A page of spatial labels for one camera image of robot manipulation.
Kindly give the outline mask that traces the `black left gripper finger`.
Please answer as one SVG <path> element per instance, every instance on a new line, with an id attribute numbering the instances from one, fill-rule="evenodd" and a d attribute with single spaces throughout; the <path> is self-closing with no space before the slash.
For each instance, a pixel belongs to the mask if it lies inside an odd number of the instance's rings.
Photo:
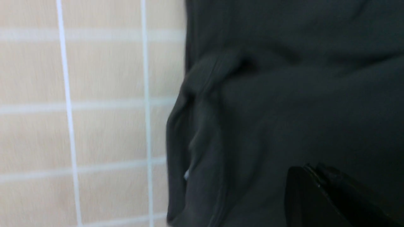
<path id="1" fill-rule="evenodd" d="M 401 208 L 322 163 L 289 168 L 284 211 L 288 227 L 401 226 Z"/>

